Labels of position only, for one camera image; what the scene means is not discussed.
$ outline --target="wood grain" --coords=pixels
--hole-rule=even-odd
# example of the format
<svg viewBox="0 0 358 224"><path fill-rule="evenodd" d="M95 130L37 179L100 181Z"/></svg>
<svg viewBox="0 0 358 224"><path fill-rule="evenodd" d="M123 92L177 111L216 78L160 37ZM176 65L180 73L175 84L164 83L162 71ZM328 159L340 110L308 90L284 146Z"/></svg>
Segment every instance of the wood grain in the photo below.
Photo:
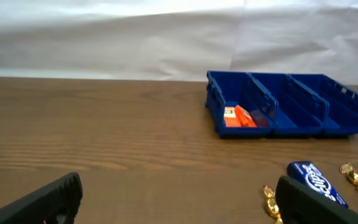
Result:
<svg viewBox="0 0 358 224"><path fill-rule="evenodd" d="M219 139L205 83L0 78L0 207L80 173L76 223L272 223L259 189L313 161L358 212L337 171L350 139Z"/></svg>

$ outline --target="blue tray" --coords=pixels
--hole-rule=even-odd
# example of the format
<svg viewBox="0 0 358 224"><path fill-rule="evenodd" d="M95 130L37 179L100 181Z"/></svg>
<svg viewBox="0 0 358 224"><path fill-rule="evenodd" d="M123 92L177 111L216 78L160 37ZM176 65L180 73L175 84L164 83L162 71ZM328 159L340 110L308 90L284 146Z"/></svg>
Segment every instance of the blue tray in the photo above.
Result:
<svg viewBox="0 0 358 224"><path fill-rule="evenodd" d="M358 93L325 75L208 71L206 106L220 136L358 133ZM227 128L225 106L246 109L257 128Z"/></svg>

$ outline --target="white sheet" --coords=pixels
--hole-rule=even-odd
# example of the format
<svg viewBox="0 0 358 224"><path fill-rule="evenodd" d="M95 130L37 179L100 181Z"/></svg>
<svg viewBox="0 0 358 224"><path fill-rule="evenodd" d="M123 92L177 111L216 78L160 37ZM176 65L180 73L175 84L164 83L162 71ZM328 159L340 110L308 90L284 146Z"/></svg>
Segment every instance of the white sheet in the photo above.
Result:
<svg viewBox="0 0 358 224"><path fill-rule="evenodd" d="M358 84L358 0L0 0L0 76L203 81L207 70Z"/></svg>

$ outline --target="orange and white package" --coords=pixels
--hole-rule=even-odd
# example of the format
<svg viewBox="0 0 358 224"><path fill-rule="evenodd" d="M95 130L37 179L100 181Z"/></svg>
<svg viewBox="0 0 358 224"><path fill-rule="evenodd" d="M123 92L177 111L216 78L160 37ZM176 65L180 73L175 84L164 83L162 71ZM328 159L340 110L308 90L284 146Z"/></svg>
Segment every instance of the orange and white package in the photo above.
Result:
<svg viewBox="0 0 358 224"><path fill-rule="evenodd" d="M226 127L229 127L229 128L242 127L241 122L237 119L234 107L232 107L232 106L226 106L224 108L223 119L224 119L224 122L226 123Z"/></svg>
<svg viewBox="0 0 358 224"><path fill-rule="evenodd" d="M234 109L238 120L241 122L241 126L248 128L256 128L256 124L254 120L252 120L251 115L249 115L248 111L237 105Z"/></svg>

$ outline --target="wrinkled white paper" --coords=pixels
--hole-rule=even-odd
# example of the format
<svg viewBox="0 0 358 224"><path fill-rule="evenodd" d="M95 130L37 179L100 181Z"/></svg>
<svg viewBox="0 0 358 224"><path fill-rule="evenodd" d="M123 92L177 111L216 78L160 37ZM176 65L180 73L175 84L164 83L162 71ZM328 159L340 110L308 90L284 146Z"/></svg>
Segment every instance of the wrinkled white paper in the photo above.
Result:
<svg viewBox="0 0 358 224"><path fill-rule="evenodd" d="M358 84L358 0L0 0L0 76L204 81L207 70Z"/></svg>

